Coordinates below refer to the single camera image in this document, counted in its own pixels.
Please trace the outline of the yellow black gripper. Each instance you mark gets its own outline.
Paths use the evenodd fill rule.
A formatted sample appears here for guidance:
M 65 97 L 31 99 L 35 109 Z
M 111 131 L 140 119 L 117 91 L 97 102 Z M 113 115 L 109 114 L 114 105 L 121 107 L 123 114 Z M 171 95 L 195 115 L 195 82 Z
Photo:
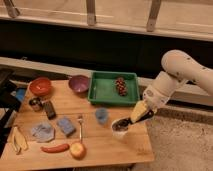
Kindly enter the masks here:
M 155 109 L 151 109 L 145 100 L 138 101 L 130 114 L 132 123 L 138 122 L 144 116 L 153 116 L 156 113 Z

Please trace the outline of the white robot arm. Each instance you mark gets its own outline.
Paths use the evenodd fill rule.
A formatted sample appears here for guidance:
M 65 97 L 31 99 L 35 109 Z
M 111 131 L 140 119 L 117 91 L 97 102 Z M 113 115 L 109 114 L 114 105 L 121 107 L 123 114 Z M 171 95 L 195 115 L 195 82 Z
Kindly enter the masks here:
M 188 81 L 213 96 L 213 69 L 199 64 L 187 53 L 170 50 L 163 55 L 161 65 L 163 71 L 144 90 L 143 99 L 136 103 L 130 114 L 131 124 L 143 120 L 145 116 L 153 116 Z

